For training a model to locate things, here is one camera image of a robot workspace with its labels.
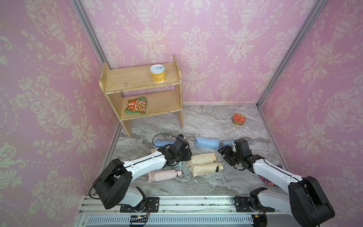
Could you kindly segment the light blue umbrella sleeve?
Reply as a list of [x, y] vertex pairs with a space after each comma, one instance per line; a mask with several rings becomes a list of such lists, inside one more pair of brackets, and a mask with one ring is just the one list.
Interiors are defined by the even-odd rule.
[[195, 137], [195, 145], [197, 147], [218, 149], [219, 148], [219, 139]]

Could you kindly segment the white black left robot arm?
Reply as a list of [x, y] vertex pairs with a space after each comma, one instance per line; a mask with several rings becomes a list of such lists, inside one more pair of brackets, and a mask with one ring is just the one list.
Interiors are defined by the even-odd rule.
[[140, 211], [147, 204], [147, 196], [139, 187], [130, 188], [130, 184], [140, 176], [190, 160], [191, 157], [189, 143], [178, 135], [173, 144], [160, 147], [148, 156], [125, 162], [112, 160], [93, 182], [92, 188], [107, 210], [126, 205]]

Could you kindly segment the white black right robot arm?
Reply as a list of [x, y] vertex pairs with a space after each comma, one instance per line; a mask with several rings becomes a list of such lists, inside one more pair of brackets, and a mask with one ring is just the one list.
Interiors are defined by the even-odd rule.
[[318, 227], [334, 218], [333, 206], [317, 179], [292, 174], [270, 163], [261, 155], [253, 155], [245, 139], [238, 139], [233, 143], [233, 147], [224, 146], [218, 150], [230, 166], [240, 164], [243, 170], [266, 178], [284, 191], [280, 194], [260, 187], [251, 191], [248, 199], [233, 199], [237, 209], [248, 205], [251, 211], [257, 213], [253, 226], [266, 226], [265, 213], [269, 209], [294, 217], [302, 227]]

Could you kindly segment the round gold red candy tin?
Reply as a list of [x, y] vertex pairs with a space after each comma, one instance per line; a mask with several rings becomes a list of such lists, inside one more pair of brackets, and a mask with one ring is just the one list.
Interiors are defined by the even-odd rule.
[[238, 126], [244, 125], [246, 122], [246, 117], [241, 113], [235, 113], [232, 116], [232, 123]]

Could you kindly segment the pink sleeved umbrella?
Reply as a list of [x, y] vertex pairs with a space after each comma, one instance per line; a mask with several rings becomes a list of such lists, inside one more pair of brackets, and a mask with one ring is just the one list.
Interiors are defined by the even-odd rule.
[[148, 173], [148, 183], [170, 180], [182, 176], [181, 170], [162, 170]]

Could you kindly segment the purple candy bag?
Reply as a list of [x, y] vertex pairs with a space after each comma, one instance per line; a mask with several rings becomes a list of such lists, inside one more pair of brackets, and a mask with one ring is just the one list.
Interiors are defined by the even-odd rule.
[[259, 163], [256, 165], [255, 173], [269, 185], [282, 187], [285, 184], [285, 174], [280, 165]]

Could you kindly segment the green orange snack packet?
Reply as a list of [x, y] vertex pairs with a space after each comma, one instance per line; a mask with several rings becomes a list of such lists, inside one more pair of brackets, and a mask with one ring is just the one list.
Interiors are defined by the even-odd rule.
[[143, 96], [131, 99], [125, 109], [125, 113], [145, 114], [147, 106], [147, 99]]

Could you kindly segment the yellow cup noodle container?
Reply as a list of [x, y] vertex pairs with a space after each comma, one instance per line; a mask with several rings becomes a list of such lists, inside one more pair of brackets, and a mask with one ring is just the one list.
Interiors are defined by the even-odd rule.
[[150, 67], [150, 72], [154, 83], [163, 83], [166, 81], [165, 66], [161, 64], [153, 65]]

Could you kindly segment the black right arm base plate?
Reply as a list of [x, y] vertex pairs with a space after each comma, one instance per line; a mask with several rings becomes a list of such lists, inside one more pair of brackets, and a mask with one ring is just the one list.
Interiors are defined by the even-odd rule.
[[232, 199], [232, 203], [235, 206], [237, 212], [275, 212], [275, 209], [273, 208], [263, 207], [254, 197], [251, 198], [249, 196], [238, 195]]

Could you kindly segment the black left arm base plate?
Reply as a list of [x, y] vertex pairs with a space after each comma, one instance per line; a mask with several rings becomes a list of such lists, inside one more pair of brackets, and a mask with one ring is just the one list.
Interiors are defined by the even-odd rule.
[[140, 213], [140, 212], [151, 212], [157, 213], [159, 210], [159, 197], [147, 197], [143, 199], [140, 204], [136, 207], [131, 207], [130, 205], [122, 204], [120, 207], [120, 213]]

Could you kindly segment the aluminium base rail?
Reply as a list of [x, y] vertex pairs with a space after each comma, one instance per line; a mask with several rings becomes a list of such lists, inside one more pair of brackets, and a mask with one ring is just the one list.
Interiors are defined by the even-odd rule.
[[117, 205], [106, 210], [100, 200], [86, 197], [76, 227], [297, 227], [296, 220], [277, 209], [254, 212], [246, 195], [156, 195], [144, 210]]

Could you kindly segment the aluminium corner frame post right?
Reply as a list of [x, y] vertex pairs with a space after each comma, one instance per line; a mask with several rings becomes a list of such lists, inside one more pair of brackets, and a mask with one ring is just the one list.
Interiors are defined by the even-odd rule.
[[327, 4], [328, 0], [318, 0], [315, 1], [311, 10], [309, 11], [307, 17], [305, 18], [303, 24], [299, 28], [295, 38], [293, 39], [292, 43], [290, 44], [289, 48], [287, 49], [285, 55], [283, 56], [281, 63], [278, 65], [275, 73], [271, 77], [271, 80], [267, 84], [264, 92], [262, 93], [256, 107], [261, 110], [262, 106], [266, 102], [267, 98], [269, 97], [271, 91], [275, 87], [277, 81], [279, 80], [280, 76], [284, 72], [285, 68], [288, 66], [289, 62], [292, 60], [294, 54], [298, 50], [299, 46], [307, 36], [309, 30], [312, 28], [314, 22], [320, 15], [321, 11]]

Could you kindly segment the aluminium corner frame post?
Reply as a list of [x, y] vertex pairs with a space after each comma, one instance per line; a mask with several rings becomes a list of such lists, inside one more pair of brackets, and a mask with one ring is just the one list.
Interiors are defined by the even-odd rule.
[[82, 5], [82, 2], [80, 0], [70, 0], [71, 4], [73, 5], [73, 8], [90, 40], [90, 43], [99, 58], [101, 64], [107, 62], [106, 56], [104, 54], [104, 51], [101, 47], [101, 44], [97, 38], [96, 32], [93, 29], [91, 22], [89, 20], [89, 17]]
[[264, 92], [262, 93], [256, 107], [261, 110], [262, 106], [266, 102], [267, 98], [269, 97], [271, 91], [275, 87], [277, 81], [279, 80], [280, 76], [284, 72], [285, 68], [288, 66], [289, 62], [292, 60], [294, 54], [298, 50], [299, 46], [307, 36], [309, 30], [312, 28], [314, 22], [320, 15], [321, 11], [327, 4], [328, 0], [318, 0], [315, 1], [311, 10], [309, 11], [307, 17], [305, 18], [303, 24], [299, 28], [295, 38], [293, 39], [292, 43], [290, 44], [289, 48], [287, 49], [285, 55], [283, 56], [281, 63], [278, 65], [275, 73], [271, 77], [271, 80], [267, 84]]

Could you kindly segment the aluminium corner frame post left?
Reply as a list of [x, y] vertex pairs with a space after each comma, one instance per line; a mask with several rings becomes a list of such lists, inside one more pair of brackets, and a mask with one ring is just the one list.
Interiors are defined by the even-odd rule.
[[107, 62], [106, 56], [104, 54], [104, 51], [101, 47], [101, 44], [97, 38], [96, 32], [93, 29], [91, 22], [89, 20], [89, 17], [82, 5], [82, 2], [80, 0], [70, 0], [71, 4], [73, 5], [73, 8], [90, 40], [90, 43], [99, 58], [101, 64]]

